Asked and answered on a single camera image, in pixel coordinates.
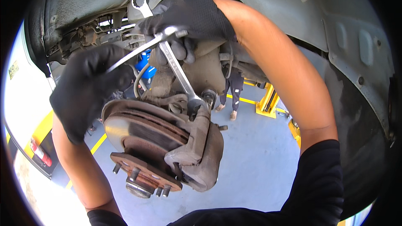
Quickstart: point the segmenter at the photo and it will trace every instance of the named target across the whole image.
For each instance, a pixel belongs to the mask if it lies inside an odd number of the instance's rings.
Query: sneaker
[[[230,114],[230,120],[234,121],[236,119],[236,116],[237,116],[237,111],[233,110],[232,113]]]
[[[215,108],[215,113],[222,111],[225,108],[225,105],[220,104],[217,108]]]

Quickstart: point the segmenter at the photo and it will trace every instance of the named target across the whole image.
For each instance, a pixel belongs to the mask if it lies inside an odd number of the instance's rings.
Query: sign
[[[18,71],[18,63],[17,61],[8,69],[8,74],[10,75],[10,80],[13,79],[15,73]]]

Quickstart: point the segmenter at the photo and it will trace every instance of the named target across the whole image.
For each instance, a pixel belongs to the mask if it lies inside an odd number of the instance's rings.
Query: brake rotor
[[[124,152],[112,153],[111,159],[127,172],[127,189],[131,193],[149,198],[155,188],[165,185],[171,191],[181,190],[164,156],[187,143],[188,127],[183,119],[152,104],[125,99],[107,103],[102,119],[108,139]],[[140,170],[140,174],[129,180],[133,169]]]

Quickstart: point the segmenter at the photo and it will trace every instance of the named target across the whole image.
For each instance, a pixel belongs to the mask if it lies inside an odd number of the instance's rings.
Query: forearm
[[[103,171],[85,143],[74,145],[68,140],[63,125],[53,116],[53,143],[64,170],[71,179],[81,203],[87,211],[115,204],[112,189]]]
[[[337,140],[328,89],[296,45],[273,22],[249,6],[233,0],[214,2],[229,19],[239,43],[264,71],[299,124],[303,138],[301,152],[313,143]]]

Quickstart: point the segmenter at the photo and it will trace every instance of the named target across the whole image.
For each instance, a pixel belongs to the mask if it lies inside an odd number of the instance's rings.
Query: open end wrench
[[[138,6],[138,3],[135,3],[135,2],[137,2],[137,1],[131,0],[131,5],[135,9],[139,10],[143,14],[144,18],[153,16],[153,13],[147,3],[147,0],[144,0],[144,3],[141,6]],[[185,73],[183,72],[183,69],[181,68],[180,64],[178,63],[178,60],[174,56],[172,48],[170,47],[169,43],[167,41],[161,41],[161,42],[159,42],[159,48],[162,50],[163,54],[165,55],[169,66],[172,68],[174,75],[178,79],[180,85],[182,86],[184,92],[186,93],[186,95],[188,97],[187,113],[190,115],[196,113],[195,108],[200,105],[208,110],[207,102],[205,102],[201,97],[199,97],[197,94],[195,94],[193,87],[190,85],[188,78],[186,77]]]
[[[133,50],[132,52],[121,58],[118,62],[114,63],[109,69],[106,70],[106,73],[113,71],[115,68],[117,68],[130,58],[133,58],[134,56],[142,53],[146,49],[149,49],[155,46],[157,43],[166,40],[169,36],[173,34],[176,34],[176,36],[180,37],[183,34],[187,34],[187,32],[183,33],[183,30],[179,30],[174,26],[167,27],[165,30],[163,30],[163,32],[155,34],[155,38],[153,40],[143,44],[142,46],[138,47],[137,49]]]

